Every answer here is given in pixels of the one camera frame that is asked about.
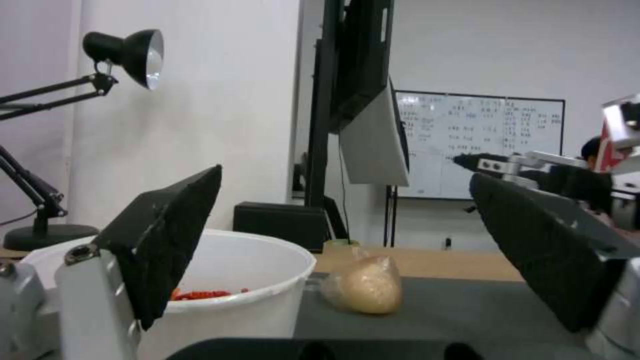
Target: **black hair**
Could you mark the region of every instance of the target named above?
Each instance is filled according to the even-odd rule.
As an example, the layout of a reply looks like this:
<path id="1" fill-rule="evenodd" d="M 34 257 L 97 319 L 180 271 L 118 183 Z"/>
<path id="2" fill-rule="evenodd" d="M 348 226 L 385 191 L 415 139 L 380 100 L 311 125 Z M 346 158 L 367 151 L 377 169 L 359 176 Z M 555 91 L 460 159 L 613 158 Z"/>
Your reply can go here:
<path id="1" fill-rule="evenodd" d="M 587 141 L 583 146 L 580 152 L 582 159 L 588 160 L 591 156 L 598 156 L 598 151 L 600 150 L 600 137 L 596 136 L 591 140 Z"/>

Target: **black speaker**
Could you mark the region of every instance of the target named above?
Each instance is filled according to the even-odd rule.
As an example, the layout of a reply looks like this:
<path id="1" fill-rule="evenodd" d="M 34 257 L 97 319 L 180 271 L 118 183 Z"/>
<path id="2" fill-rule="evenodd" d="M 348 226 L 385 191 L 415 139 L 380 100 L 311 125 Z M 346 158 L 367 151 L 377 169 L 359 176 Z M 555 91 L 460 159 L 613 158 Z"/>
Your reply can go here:
<path id="1" fill-rule="evenodd" d="M 328 228 L 322 208 L 242 202 L 234 209 L 234 231 L 273 236 L 322 252 Z"/>

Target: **cable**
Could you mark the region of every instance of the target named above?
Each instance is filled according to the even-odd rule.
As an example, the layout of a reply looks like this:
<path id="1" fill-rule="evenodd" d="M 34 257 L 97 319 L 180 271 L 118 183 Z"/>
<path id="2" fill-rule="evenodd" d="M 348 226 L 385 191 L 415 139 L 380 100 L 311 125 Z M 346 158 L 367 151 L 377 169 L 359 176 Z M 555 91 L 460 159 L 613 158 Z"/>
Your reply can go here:
<path id="1" fill-rule="evenodd" d="M 28 213 L 27 215 L 21 216 L 19 218 L 15 218 L 13 220 L 7 220 L 5 222 L 0 222 L 0 226 L 10 225 L 10 224 L 13 224 L 14 222 L 18 222 L 20 220 L 24 220 L 26 218 L 30 218 L 37 212 L 38 212 L 38 210 L 33 210 L 32 212 Z"/>
<path id="2" fill-rule="evenodd" d="M 351 245 L 351 231 L 349 231 L 349 215 L 347 214 L 347 190 L 344 186 L 344 168 L 342 164 L 342 142 L 338 135 L 338 158 L 340 159 L 340 181 L 342 182 L 342 212 L 347 226 L 347 244 Z"/>

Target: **gray mat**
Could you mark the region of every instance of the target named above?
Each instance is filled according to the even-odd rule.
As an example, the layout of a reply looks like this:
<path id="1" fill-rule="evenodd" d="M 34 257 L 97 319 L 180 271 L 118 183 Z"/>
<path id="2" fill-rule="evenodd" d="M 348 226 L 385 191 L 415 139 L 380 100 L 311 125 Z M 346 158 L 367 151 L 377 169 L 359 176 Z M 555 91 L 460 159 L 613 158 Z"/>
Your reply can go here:
<path id="1" fill-rule="evenodd" d="M 403 278 L 403 305 L 387 316 L 333 308 L 307 283 L 295 337 L 547 343 L 583 347 L 520 282 Z"/>

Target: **lamp base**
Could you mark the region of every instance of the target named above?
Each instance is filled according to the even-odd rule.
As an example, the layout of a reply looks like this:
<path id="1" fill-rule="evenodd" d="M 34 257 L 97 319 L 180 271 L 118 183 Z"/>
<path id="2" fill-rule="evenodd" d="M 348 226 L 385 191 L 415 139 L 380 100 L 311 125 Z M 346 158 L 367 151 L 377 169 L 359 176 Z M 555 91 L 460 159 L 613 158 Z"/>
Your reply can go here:
<path id="1" fill-rule="evenodd" d="M 70 240 L 98 235 L 98 229 L 86 225 L 51 224 L 45 234 L 35 234 L 33 227 L 11 230 L 4 236 L 4 248 L 16 251 L 32 251 Z"/>

